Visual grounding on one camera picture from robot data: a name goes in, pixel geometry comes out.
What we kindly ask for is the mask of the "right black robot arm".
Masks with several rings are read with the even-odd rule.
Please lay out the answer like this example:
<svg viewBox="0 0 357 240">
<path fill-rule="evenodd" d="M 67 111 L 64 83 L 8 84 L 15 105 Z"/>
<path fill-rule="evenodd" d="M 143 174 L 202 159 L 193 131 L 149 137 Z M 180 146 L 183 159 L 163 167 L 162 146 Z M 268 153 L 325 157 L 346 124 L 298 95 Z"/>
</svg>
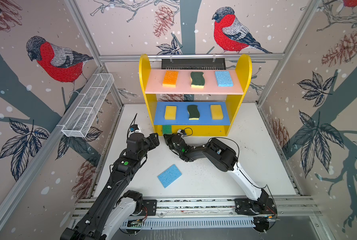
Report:
<svg viewBox="0 0 357 240">
<path fill-rule="evenodd" d="M 236 212 L 241 215 L 255 216 L 268 210 L 269 195 L 262 187 L 258 187 L 247 175 L 238 161 L 238 154 L 217 138 L 210 138 L 201 146 L 187 145 L 184 135 L 164 134 L 169 149 L 185 162 L 194 162 L 198 159 L 208 159 L 218 170 L 227 172 L 239 184 L 246 194 L 244 204 L 236 204 Z"/>
</svg>

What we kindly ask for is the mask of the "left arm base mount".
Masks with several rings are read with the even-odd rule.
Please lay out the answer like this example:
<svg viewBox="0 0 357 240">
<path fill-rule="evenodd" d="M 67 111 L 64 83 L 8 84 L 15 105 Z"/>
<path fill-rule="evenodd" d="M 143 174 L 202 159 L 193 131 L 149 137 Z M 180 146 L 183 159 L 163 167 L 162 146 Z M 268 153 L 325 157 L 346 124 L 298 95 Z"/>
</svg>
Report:
<svg viewBox="0 0 357 240">
<path fill-rule="evenodd" d="M 139 192 L 128 190 L 116 202 L 115 208 L 125 206 L 130 203 L 130 213 L 132 216 L 155 216 L 157 208 L 157 200 L 144 199 Z"/>
</svg>

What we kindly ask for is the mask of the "dark green scrub sponge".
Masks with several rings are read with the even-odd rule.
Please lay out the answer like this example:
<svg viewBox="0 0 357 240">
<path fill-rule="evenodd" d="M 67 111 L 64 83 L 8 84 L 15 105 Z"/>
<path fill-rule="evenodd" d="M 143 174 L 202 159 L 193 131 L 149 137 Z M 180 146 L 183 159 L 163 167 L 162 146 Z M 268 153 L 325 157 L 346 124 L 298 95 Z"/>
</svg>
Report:
<svg viewBox="0 0 357 240">
<path fill-rule="evenodd" d="M 198 110 L 197 105 L 188 105 L 187 106 L 188 114 L 189 114 L 189 120 L 190 121 L 195 121 L 200 119 L 200 112 Z"/>
<path fill-rule="evenodd" d="M 191 87 L 203 89 L 205 86 L 205 78 L 203 72 L 191 72 Z"/>
</svg>

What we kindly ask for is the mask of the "blue sponge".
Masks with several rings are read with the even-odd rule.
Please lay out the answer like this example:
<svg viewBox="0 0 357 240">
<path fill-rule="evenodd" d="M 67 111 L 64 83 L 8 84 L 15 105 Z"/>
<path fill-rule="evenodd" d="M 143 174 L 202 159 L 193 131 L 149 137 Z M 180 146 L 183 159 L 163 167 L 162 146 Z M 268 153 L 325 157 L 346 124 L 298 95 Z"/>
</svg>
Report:
<svg viewBox="0 0 357 240">
<path fill-rule="evenodd" d="M 168 169 L 157 176 L 162 186 L 166 189 L 174 181 L 182 176 L 182 172 L 176 165 L 171 165 Z"/>
<path fill-rule="evenodd" d="M 215 71 L 218 87 L 233 87 L 234 83 L 229 71 Z"/>
</svg>

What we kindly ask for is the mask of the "yellow shelf with coloured boards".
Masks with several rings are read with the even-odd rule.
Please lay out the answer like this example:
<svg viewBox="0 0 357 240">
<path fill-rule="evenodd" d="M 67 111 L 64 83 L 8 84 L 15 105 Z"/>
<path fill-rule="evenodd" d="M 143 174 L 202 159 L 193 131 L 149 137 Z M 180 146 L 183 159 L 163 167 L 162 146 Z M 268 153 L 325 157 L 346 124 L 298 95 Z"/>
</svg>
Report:
<svg viewBox="0 0 357 240">
<path fill-rule="evenodd" d="M 139 60 L 139 79 L 153 132 L 189 128 L 198 137 L 226 137 L 238 115 L 252 77 L 250 56 L 241 55 L 234 70 L 152 69 L 146 54 Z M 158 95 L 225 95 L 223 102 L 158 101 Z"/>
</svg>

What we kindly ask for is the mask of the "black vent grille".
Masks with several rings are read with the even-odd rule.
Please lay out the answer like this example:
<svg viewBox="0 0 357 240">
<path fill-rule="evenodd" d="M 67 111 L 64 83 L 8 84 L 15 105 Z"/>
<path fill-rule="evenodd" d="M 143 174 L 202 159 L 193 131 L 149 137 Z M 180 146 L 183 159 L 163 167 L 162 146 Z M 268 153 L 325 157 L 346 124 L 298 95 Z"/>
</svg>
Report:
<svg viewBox="0 0 357 240">
<path fill-rule="evenodd" d="M 162 70 L 226 70 L 225 59 L 163 59 Z"/>
</svg>

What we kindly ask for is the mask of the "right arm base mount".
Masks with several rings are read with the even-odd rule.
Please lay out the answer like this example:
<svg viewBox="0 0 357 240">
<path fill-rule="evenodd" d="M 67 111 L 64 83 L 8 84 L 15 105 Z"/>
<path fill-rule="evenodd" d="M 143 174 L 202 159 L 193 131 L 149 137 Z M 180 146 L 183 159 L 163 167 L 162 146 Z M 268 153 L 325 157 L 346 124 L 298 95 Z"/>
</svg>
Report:
<svg viewBox="0 0 357 240">
<path fill-rule="evenodd" d="M 276 215 L 277 207 L 275 202 L 267 192 L 262 190 L 261 196 L 257 201 L 248 198 L 234 199 L 235 212 L 238 215 L 257 216 L 257 215 Z"/>
</svg>

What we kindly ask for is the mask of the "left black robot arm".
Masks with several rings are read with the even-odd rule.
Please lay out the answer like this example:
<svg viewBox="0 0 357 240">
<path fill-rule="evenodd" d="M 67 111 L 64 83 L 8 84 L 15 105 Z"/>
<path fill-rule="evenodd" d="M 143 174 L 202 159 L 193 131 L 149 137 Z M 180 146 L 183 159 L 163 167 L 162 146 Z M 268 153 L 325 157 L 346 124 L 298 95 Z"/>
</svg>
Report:
<svg viewBox="0 0 357 240">
<path fill-rule="evenodd" d="M 101 191 L 90 210 L 73 228 L 66 228 L 61 240 L 104 240 L 109 214 L 118 202 L 121 193 L 129 185 L 136 172 L 141 168 L 141 160 L 147 158 L 148 151 L 159 146 L 157 133 L 145 137 L 142 133 L 132 133 L 126 140 L 124 149 L 114 162 L 106 187 Z"/>
</svg>

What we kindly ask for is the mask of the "green topped yellow sponge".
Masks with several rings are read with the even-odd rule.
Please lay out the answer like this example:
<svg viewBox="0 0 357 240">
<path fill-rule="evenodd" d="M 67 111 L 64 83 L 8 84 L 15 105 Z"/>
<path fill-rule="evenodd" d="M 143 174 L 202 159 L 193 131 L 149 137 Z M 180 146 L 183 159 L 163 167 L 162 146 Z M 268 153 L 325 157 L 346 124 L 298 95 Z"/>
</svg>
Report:
<svg viewBox="0 0 357 240">
<path fill-rule="evenodd" d="M 163 134 L 163 135 L 171 135 L 171 134 L 172 134 L 172 127 L 171 127 L 171 125 L 163 125 L 163 126 L 162 126 L 162 134 Z"/>
</svg>

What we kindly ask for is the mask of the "dark green scrub sponge front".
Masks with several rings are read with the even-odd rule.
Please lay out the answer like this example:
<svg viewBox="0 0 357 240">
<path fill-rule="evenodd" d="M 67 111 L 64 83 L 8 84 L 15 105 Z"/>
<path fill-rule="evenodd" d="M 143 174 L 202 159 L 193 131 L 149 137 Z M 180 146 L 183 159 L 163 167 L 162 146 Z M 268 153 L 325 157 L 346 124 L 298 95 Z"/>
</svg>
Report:
<svg viewBox="0 0 357 240">
<path fill-rule="evenodd" d="M 203 72 L 191 72 L 191 87 L 203 89 L 205 86 L 205 78 Z"/>
</svg>

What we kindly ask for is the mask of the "blue sponge front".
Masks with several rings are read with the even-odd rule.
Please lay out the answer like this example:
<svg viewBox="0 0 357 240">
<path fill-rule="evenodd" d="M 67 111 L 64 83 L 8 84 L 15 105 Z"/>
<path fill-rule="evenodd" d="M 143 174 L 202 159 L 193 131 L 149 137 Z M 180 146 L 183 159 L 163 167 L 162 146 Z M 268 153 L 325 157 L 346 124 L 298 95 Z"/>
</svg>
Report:
<svg viewBox="0 0 357 240">
<path fill-rule="evenodd" d="M 174 181 L 182 176 L 182 172 L 176 165 L 171 165 L 168 169 L 157 176 L 162 186 L 166 189 Z"/>
</svg>

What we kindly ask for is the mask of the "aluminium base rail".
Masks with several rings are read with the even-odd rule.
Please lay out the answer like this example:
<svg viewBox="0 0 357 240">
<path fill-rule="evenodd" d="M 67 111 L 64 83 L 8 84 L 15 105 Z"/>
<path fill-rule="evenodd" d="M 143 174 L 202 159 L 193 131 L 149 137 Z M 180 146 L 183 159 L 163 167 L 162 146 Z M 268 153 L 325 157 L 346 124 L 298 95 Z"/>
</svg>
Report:
<svg viewBox="0 0 357 240">
<path fill-rule="evenodd" d="M 234 217 L 236 197 L 154 198 L 155 206 L 147 216 L 160 218 Z M 278 216 L 321 216 L 317 204 L 309 196 L 275 196 Z"/>
</svg>

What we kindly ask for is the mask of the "orange topped yellow sponge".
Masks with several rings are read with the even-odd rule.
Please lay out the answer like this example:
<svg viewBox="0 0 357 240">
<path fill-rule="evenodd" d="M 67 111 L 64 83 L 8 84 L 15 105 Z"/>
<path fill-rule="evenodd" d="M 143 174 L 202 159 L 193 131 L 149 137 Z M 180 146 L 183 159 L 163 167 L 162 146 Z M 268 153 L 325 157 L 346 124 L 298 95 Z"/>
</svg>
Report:
<svg viewBox="0 0 357 240">
<path fill-rule="evenodd" d="M 178 74 L 178 71 L 166 71 L 163 78 L 162 86 L 165 88 L 175 88 Z"/>
</svg>

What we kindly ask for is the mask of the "yellow sponge front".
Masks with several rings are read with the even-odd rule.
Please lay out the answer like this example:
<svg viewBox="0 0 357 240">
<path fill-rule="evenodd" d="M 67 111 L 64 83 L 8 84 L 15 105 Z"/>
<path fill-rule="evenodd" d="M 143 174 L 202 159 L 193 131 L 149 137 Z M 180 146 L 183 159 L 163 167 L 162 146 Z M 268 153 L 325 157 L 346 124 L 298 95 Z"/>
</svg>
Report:
<svg viewBox="0 0 357 240">
<path fill-rule="evenodd" d="M 211 105 L 212 120 L 218 121 L 224 119 L 224 114 L 221 105 Z"/>
</svg>

